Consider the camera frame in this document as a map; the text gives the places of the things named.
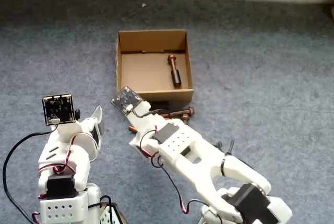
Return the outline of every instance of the cardboard box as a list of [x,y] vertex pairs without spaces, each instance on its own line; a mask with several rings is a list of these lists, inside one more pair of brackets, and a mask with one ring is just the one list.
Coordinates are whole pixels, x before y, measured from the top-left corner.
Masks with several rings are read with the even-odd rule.
[[[167,58],[176,56],[182,85],[173,85]],[[148,101],[189,103],[192,70],[185,30],[120,31],[116,45],[117,91],[130,87]]]

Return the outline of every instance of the bolt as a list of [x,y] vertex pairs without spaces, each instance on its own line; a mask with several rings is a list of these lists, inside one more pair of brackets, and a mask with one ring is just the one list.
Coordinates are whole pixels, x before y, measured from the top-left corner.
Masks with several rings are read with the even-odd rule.
[[176,57],[173,54],[170,54],[167,58],[168,63],[172,66],[172,70],[176,70],[175,60],[176,60]]
[[185,109],[185,110],[181,110],[181,111],[176,111],[176,112],[171,112],[171,113],[163,113],[163,114],[160,114],[162,117],[166,118],[166,117],[171,117],[171,118],[174,118],[176,116],[180,116],[182,114],[189,114],[189,116],[192,116],[194,115],[195,113],[195,108],[193,107],[188,107],[188,109]]
[[133,133],[138,132],[133,126],[129,126],[129,130]]
[[184,113],[184,114],[182,114],[180,119],[183,121],[184,124],[188,124],[188,121],[190,119],[190,115],[187,114],[187,113]]
[[168,63],[172,66],[171,74],[172,74],[173,85],[176,88],[180,88],[182,84],[181,77],[180,77],[179,71],[176,69],[175,60],[176,60],[176,57],[173,54],[170,54],[167,58]]

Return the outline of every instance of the red wire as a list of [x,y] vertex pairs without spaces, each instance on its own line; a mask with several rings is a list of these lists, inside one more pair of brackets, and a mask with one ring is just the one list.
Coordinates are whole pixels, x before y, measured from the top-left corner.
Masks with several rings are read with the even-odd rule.
[[75,136],[72,137],[70,143],[69,143],[69,147],[68,147],[68,151],[67,151],[67,155],[66,155],[66,158],[65,158],[65,164],[62,166],[62,168],[58,169],[57,167],[54,167],[53,168],[53,171],[55,173],[63,173],[67,167],[67,164],[68,164],[68,160],[69,160],[69,156],[71,154],[71,146],[73,145],[74,143],[74,139],[79,135],[79,134],[83,134],[83,133],[78,133],[76,134]]
[[42,166],[42,167],[39,169],[39,171],[41,171],[41,170],[43,170],[43,169],[45,169],[45,168],[55,167],[55,166],[65,166],[65,167],[68,167],[69,169],[71,169],[71,171],[72,171],[73,173],[75,173],[75,169],[74,169],[74,168],[72,168],[72,167],[69,166],[69,165],[63,164],[63,163],[47,164],[47,165],[45,165],[45,166]]
[[38,199],[45,199],[46,198],[46,194],[40,194],[39,196],[38,196]]
[[32,217],[33,221],[34,221],[36,224],[41,224],[41,223],[37,220],[37,217],[36,217],[36,215],[39,215],[39,214],[40,214],[39,212],[33,212],[33,213],[31,214],[31,217]]

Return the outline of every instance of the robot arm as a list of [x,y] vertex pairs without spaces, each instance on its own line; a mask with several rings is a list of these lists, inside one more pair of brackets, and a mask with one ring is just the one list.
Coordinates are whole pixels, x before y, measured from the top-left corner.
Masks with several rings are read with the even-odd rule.
[[39,159],[40,219],[47,223],[122,224],[112,205],[100,208],[100,188],[88,183],[90,162],[102,143],[102,108],[79,122],[71,95],[43,97],[45,122],[58,125]]
[[[283,201],[271,203],[270,183],[236,157],[226,155],[180,120],[150,114],[150,104],[128,87],[111,100],[137,129],[130,144],[144,157],[159,153],[163,162],[193,183],[214,215],[232,223],[286,223],[292,216]],[[215,189],[212,178],[223,175],[245,184],[229,198]]]

